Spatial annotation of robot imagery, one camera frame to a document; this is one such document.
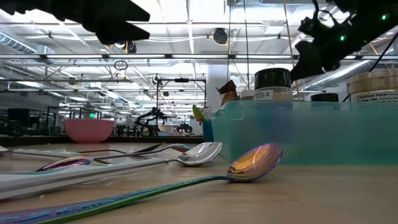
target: pink bowl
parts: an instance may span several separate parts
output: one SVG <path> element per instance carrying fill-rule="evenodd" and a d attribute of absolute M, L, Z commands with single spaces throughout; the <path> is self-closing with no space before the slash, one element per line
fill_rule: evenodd
<path fill-rule="evenodd" d="M 65 132 L 77 143 L 100 143 L 113 131 L 114 121 L 100 119 L 66 119 Z"/>

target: table surface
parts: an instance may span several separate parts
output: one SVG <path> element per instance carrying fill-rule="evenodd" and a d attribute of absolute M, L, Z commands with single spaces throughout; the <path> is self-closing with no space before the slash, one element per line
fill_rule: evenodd
<path fill-rule="evenodd" d="M 57 144 L 25 149 L 133 152 L 150 144 Z M 156 156 L 173 157 L 167 150 Z M 35 170 L 53 159 L 8 155 L 0 172 Z M 0 202 L 0 212 L 94 200 L 135 190 L 223 175 L 221 157 L 202 167 L 178 163 L 151 167 L 41 194 Z M 143 200 L 72 223 L 398 223 L 398 166 L 279 166 L 251 184 L 209 182 Z"/>

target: label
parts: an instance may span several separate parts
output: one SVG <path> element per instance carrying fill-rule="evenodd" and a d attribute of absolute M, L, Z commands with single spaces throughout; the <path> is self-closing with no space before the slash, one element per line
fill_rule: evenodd
<path fill-rule="evenodd" d="M 273 90 L 256 90 L 254 93 L 254 100 L 273 100 L 274 91 Z"/>
<path fill-rule="evenodd" d="M 368 103 L 397 103 L 398 91 L 368 93 L 353 97 L 354 102 L 368 102 Z"/>

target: jar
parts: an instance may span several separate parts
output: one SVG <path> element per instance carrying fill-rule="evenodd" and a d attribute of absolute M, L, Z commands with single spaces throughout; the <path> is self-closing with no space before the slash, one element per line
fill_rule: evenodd
<path fill-rule="evenodd" d="M 397 103 L 398 70 L 356 75 L 348 80 L 352 102 Z"/>
<path fill-rule="evenodd" d="M 255 74 L 254 100 L 292 101 L 290 72 L 284 68 L 267 68 Z"/>
<path fill-rule="evenodd" d="M 311 101 L 317 102 L 338 102 L 337 93 L 320 93 L 311 96 Z"/>
<path fill-rule="evenodd" d="M 243 90 L 241 92 L 241 100 L 253 100 L 254 90 Z"/>

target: green spoon handle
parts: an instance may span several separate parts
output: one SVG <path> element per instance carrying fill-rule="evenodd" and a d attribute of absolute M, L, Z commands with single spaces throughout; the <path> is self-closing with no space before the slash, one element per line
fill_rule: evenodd
<path fill-rule="evenodd" d="M 146 190 L 101 198 L 87 202 L 61 205 L 57 207 L 40 208 L 26 211 L 0 213 L 0 223 L 65 223 L 80 218 L 89 217 L 109 210 L 133 204 L 140 200 L 164 194 L 173 190 L 202 184 L 214 180 L 232 180 L 226 176 L 208 176 L 174 184 L 162 185 Z"/>

